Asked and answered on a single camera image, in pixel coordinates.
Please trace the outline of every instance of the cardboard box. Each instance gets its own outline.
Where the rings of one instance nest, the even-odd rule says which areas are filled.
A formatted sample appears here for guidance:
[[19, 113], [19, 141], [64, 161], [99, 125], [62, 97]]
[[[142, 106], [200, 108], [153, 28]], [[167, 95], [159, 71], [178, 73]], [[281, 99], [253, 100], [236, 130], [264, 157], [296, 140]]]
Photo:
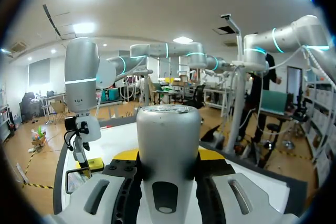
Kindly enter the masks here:
[[184, 86], [186, 82], [184, 81], [173, 81], [173, 86]]

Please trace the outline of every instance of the yellow black caution tape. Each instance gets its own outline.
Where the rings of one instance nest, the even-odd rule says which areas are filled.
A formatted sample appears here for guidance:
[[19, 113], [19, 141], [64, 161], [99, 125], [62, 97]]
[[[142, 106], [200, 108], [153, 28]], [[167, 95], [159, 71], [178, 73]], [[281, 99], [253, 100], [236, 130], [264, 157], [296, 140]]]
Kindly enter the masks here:
[[34, 151], [34, 152], [32, 153], [32, 155], [30, 156], [30, 159], [29, 159], [27, 168], [26, 168], [26, 170], [25, 170], [25, 174], [27, 174], [27, 172], [28, 172], [28, 168], [29, 168], [30, 163], [32, 162], [32, 159], [33, 159], [33, 157], [34, 157], [35, 154], [36, 154], [36, 151]]
[[44, 189], [53, 189], [54, 188], [53, 186], [43, 186], [43, 185], [38, 185], [38, 184], [26, 183], [26, 182], [24, 182], [24, 184], [27, 185], [27, 186], [35, 186], [35, 187], [44, 188]]
[[[34, 155], [37, 153], [37, 151], [34, 151], [32, 153], [32, 155], [30, 156], [30, 159], [29, 159], [29, 162], [27, 164], [27, 168], [25, 170], [25, 174], [27, 174], [28, 172], [28, 168], [30, 166], [30, 163], [32, 162], [32, 159], [34, 157]], [[54, 187], [53, 186], [43, 186], [43, 185], [39, 185], [39, 184], [32, 184], [32, 183], [27, 183], [25, 181], [23, 181], [23, 185], [22, 185], [22, 188], [24, 187], [24, 185], [27, 185], [27, 186], [35, 186], [35, 187], [38, 187], [38, 188], [44, 188], [44, 189], [53, 189]]]
[[302, 159], [306, 159], [306, 160], [311, 160], [310, 157], [304, 157], [304, 156], [301, 156], [301, 155], [298, 155], [298, 154], [295, 154], [295, 153], [284, 152], [284, 151], [280, 151], [278, 149], [274, 149], [274, 151], [276, 151], [278, 153], [281, 153], [281, 154], [288, 155], [288, 156], [292, 156], [292, 157], [298, 157], [298, 158], [302, 158]]

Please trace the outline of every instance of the office chair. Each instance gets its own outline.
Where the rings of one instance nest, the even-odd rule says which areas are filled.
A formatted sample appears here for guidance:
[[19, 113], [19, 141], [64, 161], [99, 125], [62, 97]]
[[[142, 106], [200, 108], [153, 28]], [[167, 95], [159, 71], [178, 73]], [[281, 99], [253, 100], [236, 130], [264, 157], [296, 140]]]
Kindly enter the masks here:
[[193, 98], [191, 100], [184, 100], [183, 105], [192, 106], [197, 109], [204, 107], [204, 102], [203, 102], [204, 87], [205, 85], [197, 86], [194, 91]]

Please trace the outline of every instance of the metal stand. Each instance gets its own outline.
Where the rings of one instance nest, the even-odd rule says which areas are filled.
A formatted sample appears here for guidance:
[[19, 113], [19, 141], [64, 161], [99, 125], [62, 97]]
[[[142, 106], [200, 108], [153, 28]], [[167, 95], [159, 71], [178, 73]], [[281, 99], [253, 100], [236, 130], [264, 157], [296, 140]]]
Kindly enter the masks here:
[[225, 147], [225, 152], [229, 154], [235, 152], [234, 146], [239, 134], [241, 113], [243, 112], [244, 108], [244, 93], [246, 83], [246, 80], [244, 78], [245, 69], [239, 68], [237, 69], [237, 71], [240, 71], [240, 74], [238, 75], [238, 85], [237, 85], [236, 102], [235, 102], [236, 106], [235, 106], [235, 112], [233, 114], [230, 137]]
[[144, 96], [145, 96], [145, 106], [149, 105], [149, 85], [148, 85], [148, 74], [144, 76]]

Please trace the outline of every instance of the white pole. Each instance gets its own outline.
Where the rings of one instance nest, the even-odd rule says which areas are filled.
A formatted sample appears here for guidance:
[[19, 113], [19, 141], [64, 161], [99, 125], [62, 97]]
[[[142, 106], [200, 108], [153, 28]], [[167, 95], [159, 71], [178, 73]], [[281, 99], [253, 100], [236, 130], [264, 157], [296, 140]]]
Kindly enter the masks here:
[[245, 83], [246, 83], [246, 80], [244, 78], [245, 69], [238, 68], [237, 71], [239, 71], [240, 73], [237, 77], [239, 84], [236, 86], [237, 91], [236, 91], [236, 101], [235, 101], [235, 112], [233, 114], [230, 137], [225, 147], [225, 152], [229, 154], [234, 153], [233, 147], [235, 145], [235, 142], [239, 134], [241, 113], [243, 112], [243, 108], [244, 108], [244, 93], [245, 93]]

